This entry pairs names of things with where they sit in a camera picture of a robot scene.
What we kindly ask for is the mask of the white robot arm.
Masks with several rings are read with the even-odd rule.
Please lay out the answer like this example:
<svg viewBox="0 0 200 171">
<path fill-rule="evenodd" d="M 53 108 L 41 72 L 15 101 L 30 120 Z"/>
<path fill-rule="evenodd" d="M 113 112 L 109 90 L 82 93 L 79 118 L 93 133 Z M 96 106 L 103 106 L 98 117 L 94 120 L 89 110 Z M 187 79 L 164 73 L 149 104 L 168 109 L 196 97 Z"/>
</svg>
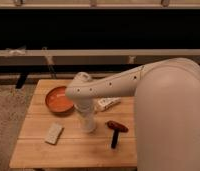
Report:
<svg viewBox="0 0 200 171">
<path fill-rule="evenodd" d="M 200 66 L 173 58 L 92 81 L 78 73 L 66 90 L 81 113 L 94 98 L 132 96 L 138 171 L 200 171 Z"/>
</svg>

